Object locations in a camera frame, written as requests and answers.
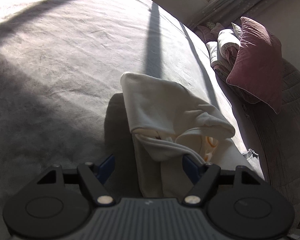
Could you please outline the folded white pink quilt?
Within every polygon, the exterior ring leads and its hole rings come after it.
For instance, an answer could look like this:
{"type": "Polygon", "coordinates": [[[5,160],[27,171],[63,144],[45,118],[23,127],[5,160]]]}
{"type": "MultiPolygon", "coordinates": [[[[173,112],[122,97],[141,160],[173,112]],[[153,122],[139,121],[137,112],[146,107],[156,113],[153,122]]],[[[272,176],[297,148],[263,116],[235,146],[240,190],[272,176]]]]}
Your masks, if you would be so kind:
{"type": "Polygon", "coordinates": [[[234,67],[240,46],[241,43],[232,29],[221,30],[217,41],[206,43],[211,68],[223,81],[226,81],[234,67]]]}

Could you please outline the small pink pillow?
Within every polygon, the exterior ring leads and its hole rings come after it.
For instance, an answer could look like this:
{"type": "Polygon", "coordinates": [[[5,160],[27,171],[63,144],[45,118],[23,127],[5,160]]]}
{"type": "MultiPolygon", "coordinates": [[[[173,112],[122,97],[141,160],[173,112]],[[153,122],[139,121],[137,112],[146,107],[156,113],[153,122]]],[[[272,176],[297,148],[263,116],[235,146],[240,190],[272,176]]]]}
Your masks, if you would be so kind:
{"type": "Polygon", "coordinates": [[[202,39],[204,43],[210,41],[217,41],[218,34],[223,29],[225,29],[225,27],[220,23],[216,23],[216,25],[212,29],[205,27],[203,25],[199,25],[197,27],[198,36],[202,39]]]}

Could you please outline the grey quilted headboard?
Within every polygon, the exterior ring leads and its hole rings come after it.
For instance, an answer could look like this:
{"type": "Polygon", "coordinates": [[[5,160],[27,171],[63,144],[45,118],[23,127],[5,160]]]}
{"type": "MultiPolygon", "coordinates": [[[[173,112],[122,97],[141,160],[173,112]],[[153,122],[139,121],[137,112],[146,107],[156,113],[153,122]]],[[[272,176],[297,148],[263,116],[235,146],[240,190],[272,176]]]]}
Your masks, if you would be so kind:
{"type": "Polygon", "coordinates": [[[282,106],[276,114],[266,103],[246,104],[261,142],[261,167],[268,183],[294,207],[300,222],[300,72],[283,61],[282,106]]]}

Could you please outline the white printed t-shirt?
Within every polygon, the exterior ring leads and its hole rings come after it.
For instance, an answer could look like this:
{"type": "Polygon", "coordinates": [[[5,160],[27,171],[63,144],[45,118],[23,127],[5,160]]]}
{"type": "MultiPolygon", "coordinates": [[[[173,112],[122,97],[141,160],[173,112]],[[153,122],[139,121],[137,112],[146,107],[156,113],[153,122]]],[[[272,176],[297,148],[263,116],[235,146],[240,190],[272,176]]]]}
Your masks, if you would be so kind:
{"type": "Polygon", "coordinates": [[[229,104],[211,105],[179,83],[126,72],[120,80],[132,134],[141,193],[181,199],[192,188],[183,155],[225,170],[244,165],[263,174],[247,151],[229,104]]]}

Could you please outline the grey storage bag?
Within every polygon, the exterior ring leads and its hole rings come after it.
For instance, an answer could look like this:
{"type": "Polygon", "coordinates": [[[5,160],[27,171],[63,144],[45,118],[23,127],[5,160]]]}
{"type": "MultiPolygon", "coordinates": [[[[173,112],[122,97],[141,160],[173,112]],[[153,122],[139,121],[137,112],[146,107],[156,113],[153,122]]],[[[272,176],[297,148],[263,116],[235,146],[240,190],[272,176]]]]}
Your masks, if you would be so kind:
{"type": "Polygon", "coordinates": [[[243,157],[245,157],[246,160],[250,160],[254,158],[259,159],[258,154],[252,149],[245,151],[244,153],[242,153],[242,155],[243,157]]]}

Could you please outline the floral cushion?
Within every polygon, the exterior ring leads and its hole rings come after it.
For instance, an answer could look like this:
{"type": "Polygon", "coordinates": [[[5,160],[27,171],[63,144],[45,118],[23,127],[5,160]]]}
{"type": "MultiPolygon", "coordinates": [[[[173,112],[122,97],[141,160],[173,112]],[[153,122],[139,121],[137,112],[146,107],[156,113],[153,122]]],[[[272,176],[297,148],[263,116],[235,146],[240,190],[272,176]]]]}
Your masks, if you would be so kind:
{"type": "Polygon", "coordinates": [[[216,26],[216,24],[213,23],[213,22],[211,22],[211,21],[208,21],[208,22],[206,23],[206,26],[207,26],[210,30],[212,30],[212,29],[216,26]]]}

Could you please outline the grey bed sheet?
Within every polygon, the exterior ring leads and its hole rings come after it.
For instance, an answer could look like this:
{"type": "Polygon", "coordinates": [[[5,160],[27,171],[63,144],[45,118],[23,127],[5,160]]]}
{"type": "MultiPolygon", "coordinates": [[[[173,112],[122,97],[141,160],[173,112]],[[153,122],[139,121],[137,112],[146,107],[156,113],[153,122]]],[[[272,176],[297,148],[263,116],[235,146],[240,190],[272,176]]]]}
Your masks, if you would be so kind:
{"type": "Polygon", "coordinates": [[[124,72],[182,84],[232,123],[239,151],[263,154],[205,44],[153,1],[0,0],[0,239],[9,237],[3,205],[51,165],[114,154],[108,191],[140,196],[124,72]]]}

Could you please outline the maroon pillow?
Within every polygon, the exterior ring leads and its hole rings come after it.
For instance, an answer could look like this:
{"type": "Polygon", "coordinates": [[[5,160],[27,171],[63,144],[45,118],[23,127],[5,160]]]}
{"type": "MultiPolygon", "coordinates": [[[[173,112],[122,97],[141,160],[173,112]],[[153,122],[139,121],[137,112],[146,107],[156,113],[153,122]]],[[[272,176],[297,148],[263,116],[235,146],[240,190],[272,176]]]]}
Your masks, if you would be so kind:
{"type": "Polygon", "coordinates": [[[264,25],[248,17],[241,17],[241,31],[241,45],[226,83],[266,103],[277,114],[282,106],[281,42],[264,25]]]}

